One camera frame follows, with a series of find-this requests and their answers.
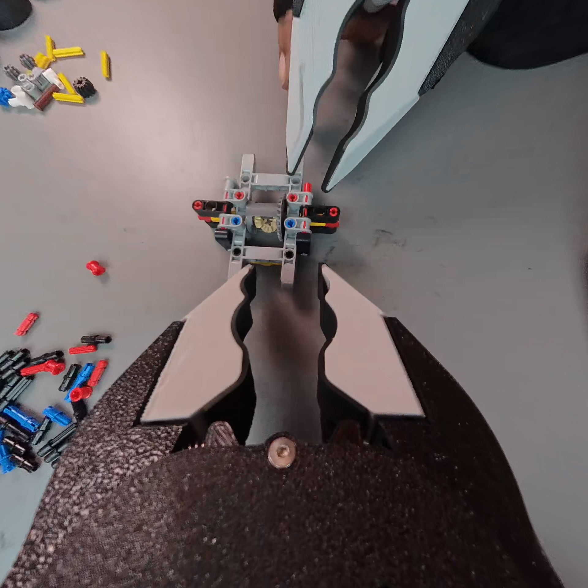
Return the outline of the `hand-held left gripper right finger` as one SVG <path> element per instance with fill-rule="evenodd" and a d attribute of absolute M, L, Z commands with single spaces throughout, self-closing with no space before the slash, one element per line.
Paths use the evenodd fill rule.
<path fill-rule="evenodd" d="M 423 418 L 384 312 L 327 264 L 318 278 L 325 383 L 371 417 Z"/>

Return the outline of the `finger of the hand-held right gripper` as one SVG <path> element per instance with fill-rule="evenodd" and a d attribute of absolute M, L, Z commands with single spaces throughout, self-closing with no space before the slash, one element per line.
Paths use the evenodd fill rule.
<path fill-rule="evenodd" d="M 362 1 L 293 1 L 286 165 L 293 175 L 313 134 L 319 100 L 336 69 L 337 45 Z"/>
<path fill-rule="evenodd" d="M 357 104 L 356 117 L 338 144 L 322 190 L 331 191 L 419 100 L 419 91 L 458 23 L 467 1 L 401 1 L 392 24 L 396 43 L 386 48 L 378 73 Z"/>

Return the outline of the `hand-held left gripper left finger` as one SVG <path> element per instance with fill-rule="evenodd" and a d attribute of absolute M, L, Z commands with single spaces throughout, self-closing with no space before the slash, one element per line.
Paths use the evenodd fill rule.
<path fill-rule="evenodd" d="M 140 424 L 186 423 L 245 383 L 256 268 L 246 265 L 182 320 Z"/>

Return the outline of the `pile of small connector pins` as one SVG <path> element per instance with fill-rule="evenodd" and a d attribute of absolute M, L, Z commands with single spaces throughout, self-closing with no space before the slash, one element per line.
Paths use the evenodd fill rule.
<path fill-rule="evenodd" d="M 112 341 L 108 335 L 88 335 L 67 352 L 54 350 L 32 356 L 28 349 L 9 349 L 1 354 L 1 473 L 14 470 L 33 473 L 41 463 L 56 467 L 62 453 L 88 415 L 88 401 L 101 383 L 109 360 L 84 364 L 67 362 L 90 356 Z M 39 412 L 24 404 L 24 395 L 39 376 L 58 376 L 61 404 L 48 404 Z"/>

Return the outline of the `grey toy brick assembly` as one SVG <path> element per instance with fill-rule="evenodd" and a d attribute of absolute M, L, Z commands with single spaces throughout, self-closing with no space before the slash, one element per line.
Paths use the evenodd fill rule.
<path fill-rule="evenodd" d="M 237 178 L 226 178 L 217 200 L 195 199 L 192 210 L 229 253 L 228 278 L 247 264 L 281 269 L 281 285 L 295 282 L 296 263 L 309 256 L 314 234 L 333 234 L 341 209 L 313 203 L 303 164 L 294 174 L 261 173 L 255 155 L 242 156 Z"/>

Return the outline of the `grey desk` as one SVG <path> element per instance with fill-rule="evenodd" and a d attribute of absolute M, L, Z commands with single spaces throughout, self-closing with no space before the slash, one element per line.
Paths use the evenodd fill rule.
<path fill-rule="evenodd" d="M 110 334 L 90 409 L 167 328 L 226 280 L 191 210 L 244 153 L 285 169 L 287 96 L 272 1 L 33 1 L 1 64 L 81 46 L 69 77 L 98 99 L 1 110 L 1 351 L 66 351 Z M 461 55 L 331 193 L 320 185 L 374 55 L 340 44 L 304 165 L 342 208 L 293 290 L 258 269 L 246 344 L 249 443 L 320 441 L 317 264 L 398 317 L 495 432 L 566 587 L 587 586 L 587 56 L 497 70 Z M 86 269 L 97 260 L 102 276 Z M 27 335 L 14 332 L 30 312 Z"/>

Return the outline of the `person's right hand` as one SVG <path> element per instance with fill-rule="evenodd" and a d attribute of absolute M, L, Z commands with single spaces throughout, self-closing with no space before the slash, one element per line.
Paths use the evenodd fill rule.
<path fill-rule="evenodd" d="M 397 1 L 364 1 L 349 20 L 342 39 L 357 45 L 380 44 L 397 4 Z M 278 79 L 281 88 L 288 90 L 293 4 L 289 1 L 275 1 L 273 13 L 277 22 Z"/>

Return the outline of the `pile of mixed toy pieces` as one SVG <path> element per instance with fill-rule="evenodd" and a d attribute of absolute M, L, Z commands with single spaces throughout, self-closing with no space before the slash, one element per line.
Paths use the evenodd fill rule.
<path fill-rule="evenodd" d="M 8 88 L 15 96 L 10 100 L 11 107 L 2 110 L 25 109 L 44 113 L 53 103 L 85 106 L 98 99 L 98 88 L 90 80 L 97 94 L 90 99 L 83 99 L 73 89 L 72 82 L 77 77 L 69 77 L 64 73 L 63 66 L 74 59 L 87 56 L 81 46 L 60 47 L 55 40 L 46 35 L 43 51 L 19 55 L 19 65 L 9 63 L 1 65 L 1 75 L 10 82 Z"/>

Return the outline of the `black toy tyre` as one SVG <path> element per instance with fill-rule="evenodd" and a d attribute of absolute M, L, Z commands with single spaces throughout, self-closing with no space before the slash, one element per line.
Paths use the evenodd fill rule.
<path fill-rule="evenodd" d="M 0 29 L 1 32 L 11 31 L 23 23 L 31 16 L 33 6 L 27 0 L 1 1 L 0 2 Z"/>

